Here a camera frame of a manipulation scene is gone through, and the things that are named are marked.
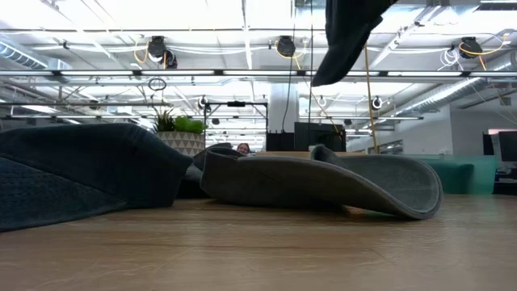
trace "white wall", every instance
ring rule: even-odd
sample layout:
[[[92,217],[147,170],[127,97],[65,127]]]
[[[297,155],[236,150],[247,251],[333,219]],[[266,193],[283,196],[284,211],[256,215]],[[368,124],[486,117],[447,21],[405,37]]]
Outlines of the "white wall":
[[[513,119],[508,112],[500,113]],[[483,133],[488,133],[488,129],[517,129],[516,124],[494,111],[452,111],[451,123],[455,155],[483,155]]]
[[[424,120],[402,121],[394,132],[380,132],[377,143],[403,140],[404,154],[452,154],[451,112],[449,106],[437,113],[423,114]],[[361,138],[352,141],[348,151],[366,150],[373,147],[373,140]]]

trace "dark fabric hanging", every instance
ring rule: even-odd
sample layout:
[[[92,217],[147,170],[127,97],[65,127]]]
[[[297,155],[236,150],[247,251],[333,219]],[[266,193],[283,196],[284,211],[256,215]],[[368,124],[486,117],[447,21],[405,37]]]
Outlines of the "dark fabric hanging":
[[[380,17],[397,0],[327,0],[326,39],[329,51],[314,76],[313,86],[341,81],[361,54]]]

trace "exposed ceiling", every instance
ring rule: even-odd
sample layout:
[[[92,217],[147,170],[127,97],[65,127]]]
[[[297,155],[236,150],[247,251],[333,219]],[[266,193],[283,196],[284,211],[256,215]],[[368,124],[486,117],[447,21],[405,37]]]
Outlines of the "exposed ceiling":
[[[55,1],[58,11],[41,0],[4,1],[0,9],[0,33],[1,37],[31,50],[36,56],[63,60],[74,70],[161,69],[151,60],[141,64],[133,56],[136,49],[143,58],[145,43],[151,36],[166,38],[168,48],[178,59],[179,69],[289,70],[291,60],[279,56],[275,41],[279,36],[292,36],[294,27],[300,68],[309,70],[313,57],[316,70],[327,50],[325,9],[320,2],[314,0],[311,15],[309,2],[301,0],[296,3],[305,3],[305,6],[298,5],[296,9],[292,8],[291,0],[126,0],[123,4],[111,0],[61,0]],[[427,4],[446,5],[447,2],[451,6],[427,8]],[[368,40],[370,64],[374,70],[482,70],[478,59],[461,58],[460,65],[455,61],[449,62],[454,65],[445,65],[448,63],[445,57],[454,60],[452,53],[444,55],[452,44],[457,46],[463,36],[475,36],[485,51],[495,50],[503,41],[507,42],[502,49],[485,57],[490,70],[491,60],[510,52],[517,44],[517,11],[477,11],[479,3],[476,0],[400,1],[385,13],[384,22],[373,30]],[[422,26],[414,25],[418,17],[426,20]],[[313,44],[310,44],[311,20]],[[353,70],[364,70],[364,63],[364,55],[361,55]],[[26,68],[0,57],[0,69]],[[76,79],[78,83],[88,81]],[[123,82],[119,86],[82,86],[79,91],[75,91],[79,84],[67,85],[64,94],[73,92],[69,101],[102,101],[106,96],[113,102],[142,101],[142,94],[134,83],[124,84],[127,78],[111,81],[114,80]],[[45,95],[59,94],[58,86],[34,86],[35,80],[30,78],[16,81]],[[242,78],[196,77],[196,86],[192,86],[191,78],[168,78],[167,81],[176,82],[176,86],[168,86],[163,91],[164,98],[177,106],[178,113],[187,114],[196,114],[192,108],[200,96],[206,95],[218,102],[257,101],[269,98],[271,82],[278,82],[268,78],[250,82]],[[373,82],[372,93],[389,100],[386,106],[396,108],[450,81],[374,79]],[[303,104],[308,99],[309,88],[300,80],[294,86],[301,97],[301,114],[305,114],[303,111],[308,108]],[[314,94],[323,96],[330,114],[361,116],[368,110],[366,88],[363,79],[344,80],[333,86],[315,88]],[[465,98],[455,105],[461,107],[477,97]],[[315,114],[322,114],[317,104],[313,103],[311,109]],[[148,107],[132,108],[134,114],[151,111]],[[252,115],[254,112],[253,108],[243,108],[236,113]],[[232,113],[232,109],[221,109],[223,113]],[[238,126],[256,128],[261,122],[241,122]],[[227,123],[235,125],[235,121],[227,121],[220,127],[228,127]]]

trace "black cable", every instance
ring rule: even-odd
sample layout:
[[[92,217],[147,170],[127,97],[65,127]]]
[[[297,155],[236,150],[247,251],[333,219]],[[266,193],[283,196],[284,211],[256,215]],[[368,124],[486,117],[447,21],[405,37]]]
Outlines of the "black cable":
[[[296,33],[296,7],[294,7],[294,24],[292,25],[292,46],[294,48],[294,36]],[[289,100],[291,99],[291,79],[292,79],[292,57],[291,57],[291,65],[289,66],[289,85],[288,85],[288,103],[285,105],[285,113],[284,113],[284,119],[282,120],[282,133],[285,133],[284,126],[285,126],[285,117],[288,115],[289,110]]]
[[[310,71],[313,72],[314,67],[314,26],[313,26],[313,0],[310,0]],[[309,124],[307,124],[307,150],[310,147],[310,115],[313,105],[313,74],[311,74],[309,84]]]

